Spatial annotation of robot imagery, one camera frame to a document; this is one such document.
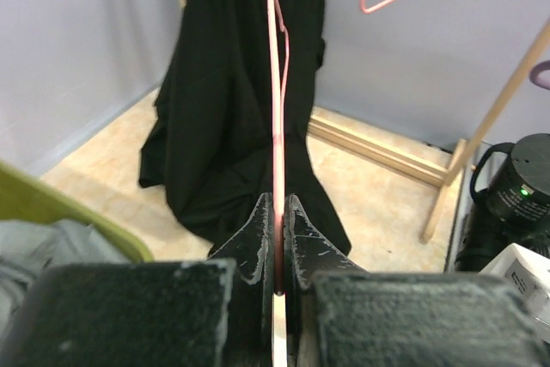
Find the marble floor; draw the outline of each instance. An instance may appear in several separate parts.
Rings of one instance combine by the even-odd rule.
[[[181,227],[165,204],[162,188],[137,184],[138,152],[154,121],[152,93],[67,156],[42,179],[110,217],[149,246],[159,260],[206,256],[210,244]],[[449,154],[417,141],[316,109],[367,136],[446,165]],[[436,234],[427,244],[419,235],[437,190],[374,162],[309,138],[315,172],[333,201],[351,239],[350,258],[374,272],[443,270],[458,193],[456,180]]]

